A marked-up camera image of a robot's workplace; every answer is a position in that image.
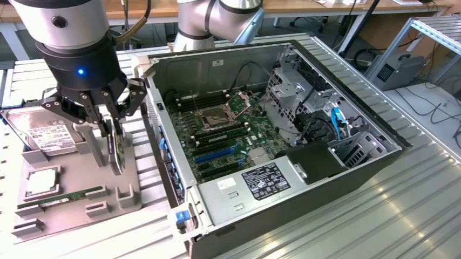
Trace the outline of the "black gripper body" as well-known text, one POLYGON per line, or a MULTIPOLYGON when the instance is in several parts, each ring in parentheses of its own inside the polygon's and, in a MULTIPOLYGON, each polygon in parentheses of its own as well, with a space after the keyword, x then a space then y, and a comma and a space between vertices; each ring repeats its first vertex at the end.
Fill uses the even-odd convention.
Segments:
POLYGON ((55 94, 77 104, 79 95, 89 94, 94 104, 106 105, 114 117, 117 101, 127 87, 114 38, 105 36, 95 44, 81 49, 58 49, 41 42, 37 42, 37 47, 58 82, 55 94))

